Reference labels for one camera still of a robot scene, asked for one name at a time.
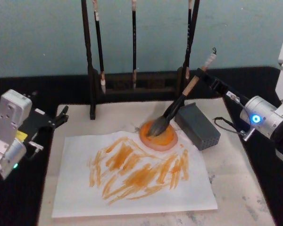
blue-green wall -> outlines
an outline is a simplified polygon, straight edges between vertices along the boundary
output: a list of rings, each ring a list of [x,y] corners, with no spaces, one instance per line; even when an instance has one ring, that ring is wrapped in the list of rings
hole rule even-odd
[[[93,64],[99,69],[92,0]],[[137,0],[138,71],[176,70],[186,44],[188,0]],[[132,71],[131,0],[99,0],[107,73]],[[191,68],[277,65],[283,0],[201,0]],[[86,73],[80,0],[0,0],[0,77]]]

paint strokes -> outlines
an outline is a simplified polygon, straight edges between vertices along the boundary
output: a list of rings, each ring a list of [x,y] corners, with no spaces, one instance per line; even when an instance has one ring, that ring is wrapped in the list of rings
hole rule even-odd
[[[99,150],[87,165],[89,186],[100,189],[108,204],[138,200],[165,188],[176,189],[179,181],[189,180],[188,151],[183,145],[169,154],[152,154],[121,137]]]

gray perforated box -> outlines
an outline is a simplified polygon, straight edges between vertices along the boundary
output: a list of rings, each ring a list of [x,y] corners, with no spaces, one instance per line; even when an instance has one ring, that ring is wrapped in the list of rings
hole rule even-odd
[[[175,122],[200,151],[219,142],[219,131],[195,103],[181,107],[175,116]]]

